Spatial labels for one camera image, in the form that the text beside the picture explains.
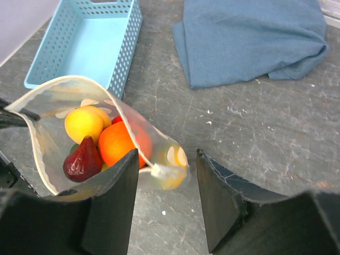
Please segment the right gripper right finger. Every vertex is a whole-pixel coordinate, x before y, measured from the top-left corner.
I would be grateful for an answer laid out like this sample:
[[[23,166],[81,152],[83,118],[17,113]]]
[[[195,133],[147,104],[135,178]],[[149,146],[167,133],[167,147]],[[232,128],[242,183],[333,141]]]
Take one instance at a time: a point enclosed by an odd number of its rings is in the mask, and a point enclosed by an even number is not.
[[[210,254],[339,254],[339,189],[272,192],[202,149],[196,165]]]

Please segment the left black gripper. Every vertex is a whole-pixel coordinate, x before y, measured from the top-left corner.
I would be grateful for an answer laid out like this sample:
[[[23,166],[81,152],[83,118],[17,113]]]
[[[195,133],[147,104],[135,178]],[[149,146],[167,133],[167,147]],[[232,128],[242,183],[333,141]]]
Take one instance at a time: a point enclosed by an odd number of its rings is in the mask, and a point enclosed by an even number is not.
[[[14,113],[20,113],[32,120],[40,120],[40,116],[25,108],[21,110],[6,110],[5,107],[11,103],[1,98],[1,114],[8,116],[14,115]],[[27,127],[26,122],[19,118],[11,118],[8,116],[1,116],[0,127]],[[0,172],[0,188],[1,189],[17,189],[34,196],[39,196],[34,188],[27,182],[27,180],[21,175],[14,164],[2,153],[1,151],[1,172]]]

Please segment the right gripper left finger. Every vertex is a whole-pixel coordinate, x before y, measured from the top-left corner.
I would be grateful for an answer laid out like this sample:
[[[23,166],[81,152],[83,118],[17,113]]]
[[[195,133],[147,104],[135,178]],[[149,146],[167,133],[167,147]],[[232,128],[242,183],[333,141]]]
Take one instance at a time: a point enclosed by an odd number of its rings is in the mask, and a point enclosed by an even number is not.
[[[58,195],[1,189],[1,254],[127,254],[138,153]]]

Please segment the small dark plum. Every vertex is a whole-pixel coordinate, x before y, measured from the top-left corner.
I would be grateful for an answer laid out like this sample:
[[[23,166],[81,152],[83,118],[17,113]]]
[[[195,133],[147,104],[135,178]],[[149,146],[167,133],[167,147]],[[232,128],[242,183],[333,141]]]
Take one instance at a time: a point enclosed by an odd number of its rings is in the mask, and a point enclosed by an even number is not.
[[[83,182],[101,172],[103,160],[91,136],[85,136],[74,152],[63,163],[66,177],[73,182]]]

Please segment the clear zip top bag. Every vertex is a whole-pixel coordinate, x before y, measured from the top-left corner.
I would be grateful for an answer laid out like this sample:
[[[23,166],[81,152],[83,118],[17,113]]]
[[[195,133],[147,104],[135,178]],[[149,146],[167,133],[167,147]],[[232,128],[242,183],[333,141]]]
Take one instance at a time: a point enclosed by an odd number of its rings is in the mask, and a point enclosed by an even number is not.
[[[62,170],[63,161],[73,145],[66,133],[64,120],[70,111],[88,105],[102,109],[110,118],[121,116],[134,145],[146,161],[145,167],[139,171],[138,188],[163,190],[159,182],[165,179],[161,164],[169,147],[179,147],[179,143],[163,134],[96,81],[79,75],[47,81],[7,106],[8,111],[25,108],[40,116],[40,120],[32,120],[23,114],[14,113],[23,118],[29,128],[36,168],[45,187],[52,194],[58,194],[75,186],[75,182],[69,180]],[[140,151],[131,130],[132,123],[143,127],[151,138],[152,153],[149,159]],[[186,186],[190,178],[188,164],[188,175],[178,188]]]

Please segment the orange persimmon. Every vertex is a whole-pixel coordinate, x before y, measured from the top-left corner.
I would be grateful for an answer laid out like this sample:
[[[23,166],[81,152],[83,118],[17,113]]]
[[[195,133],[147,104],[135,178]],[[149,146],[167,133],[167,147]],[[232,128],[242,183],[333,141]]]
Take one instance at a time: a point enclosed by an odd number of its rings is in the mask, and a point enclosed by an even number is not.
[[[140,151],[149,159],[152,153],[152,141],[149,134],[139,124],[132,123],[131,130],[140,147]],[[107,166],[113,166],[130,150],[135,149],[128,130],[123,121],[117,122],[101,133],[98,148],[102,160]]]

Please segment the small yellow orange fruit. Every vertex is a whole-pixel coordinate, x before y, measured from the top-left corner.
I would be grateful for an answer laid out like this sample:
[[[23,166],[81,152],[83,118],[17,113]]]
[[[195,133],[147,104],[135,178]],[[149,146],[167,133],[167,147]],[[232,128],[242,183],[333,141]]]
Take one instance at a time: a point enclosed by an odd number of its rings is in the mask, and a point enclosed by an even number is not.
[[[97,145],[100,134],[111,124],[108,114],[94,106],[74,109],[68,113],[64,121],[68,136],[77,144],[89,135]]]

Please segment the red bell pepper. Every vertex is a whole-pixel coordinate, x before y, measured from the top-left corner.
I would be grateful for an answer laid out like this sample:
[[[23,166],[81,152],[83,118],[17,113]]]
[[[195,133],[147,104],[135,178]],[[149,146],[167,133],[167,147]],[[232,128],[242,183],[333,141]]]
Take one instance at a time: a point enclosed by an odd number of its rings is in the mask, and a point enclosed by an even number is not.
[[[111,124],[114,125],[115,123],[122,122],[121,116],[116,116],[112,119]]]

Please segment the orange tangerine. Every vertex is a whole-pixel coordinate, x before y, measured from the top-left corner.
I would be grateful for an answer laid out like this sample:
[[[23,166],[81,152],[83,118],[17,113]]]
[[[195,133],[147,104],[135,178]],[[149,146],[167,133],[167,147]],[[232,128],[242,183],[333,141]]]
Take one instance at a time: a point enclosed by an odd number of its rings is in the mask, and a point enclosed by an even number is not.
[[[165,178],[159,180],[163,190],[178,188],[188,175],[188,160],[182,147],[169,147],[161,164]]]

